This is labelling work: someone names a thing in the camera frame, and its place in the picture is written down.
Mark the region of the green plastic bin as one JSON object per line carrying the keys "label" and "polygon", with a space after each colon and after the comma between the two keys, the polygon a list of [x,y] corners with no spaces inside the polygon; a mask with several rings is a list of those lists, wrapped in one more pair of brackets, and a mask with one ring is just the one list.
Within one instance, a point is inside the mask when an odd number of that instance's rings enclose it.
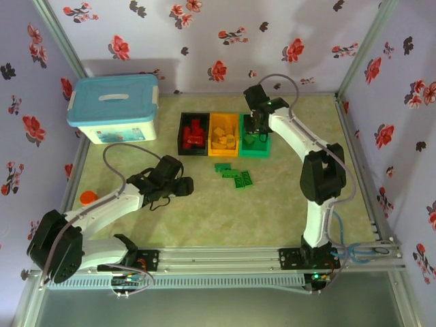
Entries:
{"label": "green plastic bin", "polygon": [[256,141],[252,148],[247,149],[243,146],[243,138],[249,134],[245,130],[244,118],[250,116],[249,114],[239,114],[239,129],[240,129],[240,144],[239,156],[251,158],[268,158],[270,157],[271,138],[266,135],[250,134]]}

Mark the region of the black plastic bin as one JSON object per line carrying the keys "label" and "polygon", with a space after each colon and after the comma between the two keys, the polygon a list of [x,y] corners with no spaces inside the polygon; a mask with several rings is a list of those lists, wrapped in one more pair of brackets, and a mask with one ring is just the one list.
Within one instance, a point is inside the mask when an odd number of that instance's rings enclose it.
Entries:
{"label": "black plastic bin", "polygon": [[[183,140],[190,137],[190,135],[198,136],[197,133],[191,132],[191,120],[200,119],[201,127],[207,132],[205,147],[196,146],[192,144],[191,149],[183,150]],[[177,148],[179,155],[190,156],[207,156],[208,155],[208,128],[209,128],[210,114],[206,112],[182,112],[178,129]]]}

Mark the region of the yellow plastic bin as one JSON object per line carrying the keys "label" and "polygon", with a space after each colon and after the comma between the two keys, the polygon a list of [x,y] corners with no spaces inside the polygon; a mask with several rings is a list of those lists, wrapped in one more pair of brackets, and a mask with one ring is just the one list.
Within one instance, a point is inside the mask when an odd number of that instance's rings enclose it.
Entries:
{"label": "yellow plastic bin", "polygon": [[[225,131],[225,135],[218,137],[213,133],[217,127]],[[234,150],[213,149],[212,142],[219,142],[225,144],[224,137],[232,134],[236,138],[236,148]],[[239,129],[239,115],[236,113],[227,112],[212,112],[210,113],[210,121],[208,128],[208,155],[213,157],[237,157],[239,153],[240,144],[240,129]]]}

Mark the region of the orange round cap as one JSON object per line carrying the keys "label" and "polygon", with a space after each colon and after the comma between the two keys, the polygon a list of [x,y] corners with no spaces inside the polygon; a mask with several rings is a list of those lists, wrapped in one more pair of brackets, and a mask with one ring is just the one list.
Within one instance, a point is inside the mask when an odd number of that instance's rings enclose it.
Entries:
{"label": "orange round cap", "polygon": [[80,198],[79,198],[80,203],[83,206],[88,206],[98,199],[99,199],[99,196],[94,191],[91,191],[91,190],[84,191],[80,195]]}

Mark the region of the blue lidded storage box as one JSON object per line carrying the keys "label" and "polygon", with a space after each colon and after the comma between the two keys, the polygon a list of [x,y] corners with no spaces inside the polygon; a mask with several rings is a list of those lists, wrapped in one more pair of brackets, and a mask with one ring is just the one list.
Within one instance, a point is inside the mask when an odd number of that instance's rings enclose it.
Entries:
{"label": "blue lidded storage box", "polygon": [[67,123],[94,144],[155,140],[158,100],[153,74],[82,78],[72,92]]}

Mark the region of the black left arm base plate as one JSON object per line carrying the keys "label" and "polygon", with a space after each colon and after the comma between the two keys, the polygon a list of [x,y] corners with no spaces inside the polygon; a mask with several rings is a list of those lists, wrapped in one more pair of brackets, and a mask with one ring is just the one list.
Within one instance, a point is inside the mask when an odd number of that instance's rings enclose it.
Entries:
{"label": "black left arm base plate", "polygon": [[143,271],[157,272],[160,252],[156,249],[138,250],[135,264]]}

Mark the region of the aluminium side rail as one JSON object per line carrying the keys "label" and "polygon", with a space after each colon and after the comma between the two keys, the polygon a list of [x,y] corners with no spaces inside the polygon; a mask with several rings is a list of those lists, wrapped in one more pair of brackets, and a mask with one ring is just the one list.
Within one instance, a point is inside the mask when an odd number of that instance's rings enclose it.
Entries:
{"label": "aluminium side rail", "polygon": [[79,142],[79,147],[73,163],[72,172],[70,174],[65,193],[60,205],[60,212],[64,213],[70,211],[74,206],[78,186],[80,184],[80,178],[87,158],[87,154],[90,146],[89,139],[82,135]]}
{"label": "aluminium side rail", "polygon": [[349,155],[352,160],[353,169],[356,175],[358,188],[362,196],[368,218],[370,222],[377,228],[377,235],[382,245],[387,245],[389,254],[376,253],[376,258],[386,258],[388,260],[402,260],[403,254],[400,247],[395,243],[392,236],[392,230],[388,226],[388,222],[382,217],[382,211],[380,211],[378,204],[374,203],[372,199],[372,186],[373,182],[370,176],[367,175],[367,169],[365,168],[367,161],[359,147],[359,142],[354,136],[352,124],[347,122],[347,117],[343,107],[343,101],[337,93],[334,94],[334,104],[337,109],[337,114],[341,122],[347,147],[349,149]]}

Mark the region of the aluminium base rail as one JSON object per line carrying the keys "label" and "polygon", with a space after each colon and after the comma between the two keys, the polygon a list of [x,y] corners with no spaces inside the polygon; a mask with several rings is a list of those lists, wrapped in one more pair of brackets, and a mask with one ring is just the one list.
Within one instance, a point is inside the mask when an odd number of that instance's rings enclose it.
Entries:
{"label": "aluminium base rail", "polygon": [[268,273],[280,269],[274,247],[167,248],[159,254],[157,271],[166,274]]}

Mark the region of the aluminium frame post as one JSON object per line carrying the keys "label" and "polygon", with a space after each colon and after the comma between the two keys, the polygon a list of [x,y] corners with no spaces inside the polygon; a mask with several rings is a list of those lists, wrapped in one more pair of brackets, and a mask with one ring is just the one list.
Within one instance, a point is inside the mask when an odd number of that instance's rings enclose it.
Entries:
{"label": "aluminium frame post", "polygon": [[61,26],[61,23],[59,22],[59,19],[57,18],[52,6],[49,4],[49,1],[31,0],[31,2],[38,11],[38,14],[46,23],[48,30],[51,32],[55,42],[59,46],[75,75],[78,78],[86,78],[88,75],[84,69],[84,66],[74,50],[74,47],[69,41],[63,27]]}
{"label": "aluminium frame post", "polygon": [[388,23],[392,12],[399,3],[399,0],[383,0],[378,8],[377,14],[367,34],[365,35],[359,50],[352,61],[340,87],[335,93],[336,98],[344,96],[347,90],[352,85],[353,80],[358,75],[360,67],[363,65],[366,56],[370,53],[374,43],[377,41],[379,34],[384,30],[384,27]]}

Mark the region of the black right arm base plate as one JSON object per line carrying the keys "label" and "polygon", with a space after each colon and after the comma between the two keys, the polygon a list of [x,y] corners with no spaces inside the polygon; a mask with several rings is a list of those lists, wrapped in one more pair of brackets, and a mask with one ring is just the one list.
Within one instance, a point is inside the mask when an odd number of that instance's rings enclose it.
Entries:
{"label": "black right arm base plate", "polygon": [[281,248],[278,252],[281,270],[336,270],[341,266],[339,258],[325,250],[299,247]]}

